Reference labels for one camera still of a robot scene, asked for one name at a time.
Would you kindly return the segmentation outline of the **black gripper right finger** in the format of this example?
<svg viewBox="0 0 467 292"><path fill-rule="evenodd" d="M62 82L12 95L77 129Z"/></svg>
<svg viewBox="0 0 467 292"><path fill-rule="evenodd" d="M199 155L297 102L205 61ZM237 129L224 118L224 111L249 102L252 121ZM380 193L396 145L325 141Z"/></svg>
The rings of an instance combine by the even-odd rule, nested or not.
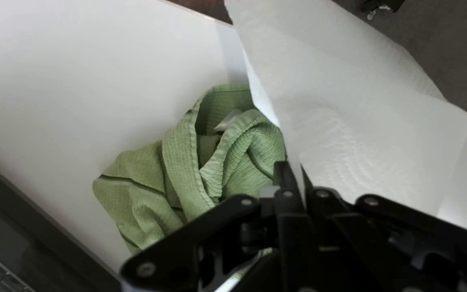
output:
<svg viewBox="0 0 467 292"><path fill-rule="evenodd" d="M356 202L304 175L310 214L372 292L467 292L467 228L375 193Z"/></svg>

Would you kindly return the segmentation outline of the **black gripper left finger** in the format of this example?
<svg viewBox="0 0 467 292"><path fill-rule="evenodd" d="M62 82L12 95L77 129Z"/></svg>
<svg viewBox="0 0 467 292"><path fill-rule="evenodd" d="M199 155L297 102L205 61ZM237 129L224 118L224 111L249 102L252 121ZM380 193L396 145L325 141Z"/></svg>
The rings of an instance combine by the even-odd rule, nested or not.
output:
<svg viewBox="0 0 467 292"><path fill-rule="evenodd" d="M289 162L267 197L237 194L140 251L121 267L140 292L320 292L314 222Z"/></svg>

